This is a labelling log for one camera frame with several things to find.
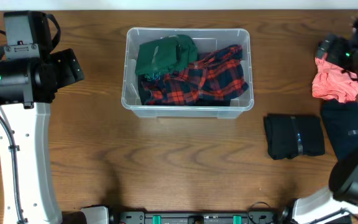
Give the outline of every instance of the gray plastic bin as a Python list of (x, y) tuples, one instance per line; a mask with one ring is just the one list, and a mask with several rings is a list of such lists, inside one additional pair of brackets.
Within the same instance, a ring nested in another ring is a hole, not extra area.
[[(135, 67), (139, 45), (169, 35), (185, 34), (190, 36), (199, 53), (214, 52), (232, 44), (241, 44), (243, 48), (244, 79), (249, 89), (240, 97), (231, 100), (230, 106), (144, 106), (137, 91)], [(249, 33), (245, 29), (161, 29), (132, 28), (127, 33), (127, 47), (122, 85), (122, 105), (132, 110), (140, 118), (158, 116), (174, 117), (213, 117), (233, 119), (242, 112), (251, 110), (254, 105), (252, 86), (251, 50)]]

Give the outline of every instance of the wooden tabletop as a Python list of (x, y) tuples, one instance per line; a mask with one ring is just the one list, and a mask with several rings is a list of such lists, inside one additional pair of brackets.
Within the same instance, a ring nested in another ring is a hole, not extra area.
[[(323, 156), (274, 161), (262, 118), (319, 114), (321, 100), (311, 96), (316, 46), (329, 32), (349, 37), (358, 11), (52, 13), (62, 28), (57, 50), (72, 48), (86, 77), (59, 90), (52, 104), (50, 158), (62, 210), (97, 203), (150, 211), (247, 210), (257, 201), (280, 208), (328, 184), (336, 163), (328, 138)], [(248, 30), (254, 107), (233, 120), (136, 117), (121, 105), (131, 27)], [(0, 168), (0, 223), (3, 206)]]

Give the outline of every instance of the flannel shirt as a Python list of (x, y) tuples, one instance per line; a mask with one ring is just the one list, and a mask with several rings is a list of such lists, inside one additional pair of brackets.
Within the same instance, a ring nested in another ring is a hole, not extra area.
[(248, 89), (241, 60), (241, 45), (231, 45), (190, 63), (180, 72), (162, 75), (158, 80), (143, 81), (144, 89), (151, 91), (145, 104), (191, 106), (199, 99), (237, 98)]

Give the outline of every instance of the green tape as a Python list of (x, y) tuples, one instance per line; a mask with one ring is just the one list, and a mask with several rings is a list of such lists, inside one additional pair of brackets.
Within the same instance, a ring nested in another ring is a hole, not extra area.
[(153, 215), (153, 224), (161, 224), (161, 216)]
[(241, 224), (241, 216), (233, 215), (233, 224)]

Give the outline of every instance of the crumpled pink fabric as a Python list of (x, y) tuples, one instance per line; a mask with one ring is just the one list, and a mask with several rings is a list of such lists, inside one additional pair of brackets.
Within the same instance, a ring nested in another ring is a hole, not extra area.
[[(347, 72), (342, 73), (343, 68), (323, 59), (315, 60), (318, 72), (313, 80), (312, 95), (324, 100), (337, 99), (340, 103), (355, 101), (358, 82), (353, 81)], [(352, 78), (357, 78), (355, 73), (349, 73)]]

